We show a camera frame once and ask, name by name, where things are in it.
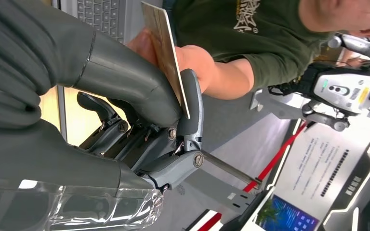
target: transparent plastic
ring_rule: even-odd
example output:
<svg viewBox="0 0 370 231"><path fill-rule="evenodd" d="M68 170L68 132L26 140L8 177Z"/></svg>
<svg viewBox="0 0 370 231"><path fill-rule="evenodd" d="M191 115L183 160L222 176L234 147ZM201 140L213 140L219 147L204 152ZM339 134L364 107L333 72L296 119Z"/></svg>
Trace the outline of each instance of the transparent plastic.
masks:
<svg viewBox="0 0 370 231"><path fill-rule="evenodd" d="M129 231L153 224L159 190L0 180L0 231Z"/></svg>

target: laptop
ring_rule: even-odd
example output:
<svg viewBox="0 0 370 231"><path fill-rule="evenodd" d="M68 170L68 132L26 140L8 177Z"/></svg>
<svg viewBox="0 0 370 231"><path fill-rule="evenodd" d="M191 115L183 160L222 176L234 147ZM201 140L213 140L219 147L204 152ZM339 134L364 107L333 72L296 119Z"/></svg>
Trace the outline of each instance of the laptop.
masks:
<svg viewBox="0 0 370 231"><path fill-rule="evenodd" d="M149 0L160 4L159 0ZM141 0L52 0L52 6L126 44L144 27Z"/></svg>

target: white robot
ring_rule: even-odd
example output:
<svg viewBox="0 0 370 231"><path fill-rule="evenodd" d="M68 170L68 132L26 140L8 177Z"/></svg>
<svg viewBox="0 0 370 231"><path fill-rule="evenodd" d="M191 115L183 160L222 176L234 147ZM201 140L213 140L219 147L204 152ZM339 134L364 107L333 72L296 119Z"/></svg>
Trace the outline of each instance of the white robot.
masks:
<svg viewBox="0 0 370 231"><path fill-rule="evenodd" d="M354 36L336 34L328 42L328 46L342 46L370 57L370 42ZM257 94L255 100L275 115L294 115L343 131L350 125L349 116L358 116L370 108L370 64L361 68L350 68L313 63L302 76L289 83L271 86L268 91L278 96L298 93L310 99L301 108L295 108L281 105L268 95L265 97L264 92ZM316 107L321 103L334 108L337 116L317 112ZM275 110L285 110L286 113L276 113Z"/></svg>

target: card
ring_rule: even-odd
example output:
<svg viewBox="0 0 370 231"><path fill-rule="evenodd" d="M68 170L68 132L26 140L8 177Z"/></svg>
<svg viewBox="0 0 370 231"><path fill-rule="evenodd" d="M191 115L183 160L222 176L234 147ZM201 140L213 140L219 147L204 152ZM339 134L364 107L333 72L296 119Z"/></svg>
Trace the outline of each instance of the card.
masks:
<svg viewBox="0 0 370 231"><path fill-rule="evenodd" d="M189 109L182 85L175 46L172 38L167 12L146 2L141 2L145 26L152 33L152 43L157 54L159 69L167 77L179 104L189 119Z"/></svg>

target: green t-shirt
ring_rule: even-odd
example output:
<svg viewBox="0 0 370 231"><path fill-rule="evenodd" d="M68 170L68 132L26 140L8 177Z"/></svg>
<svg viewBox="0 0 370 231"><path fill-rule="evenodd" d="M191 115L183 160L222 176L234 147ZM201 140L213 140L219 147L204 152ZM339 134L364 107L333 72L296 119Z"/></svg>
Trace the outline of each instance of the green t-shirt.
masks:
<svg viewBox="0 0 370 231"><path fill-rule="evenodd" d="M254 88L301 75L330 33L309 31L298 15L300 0L177 0L178 45L197 45L217 62L249 60Z"/></svg>

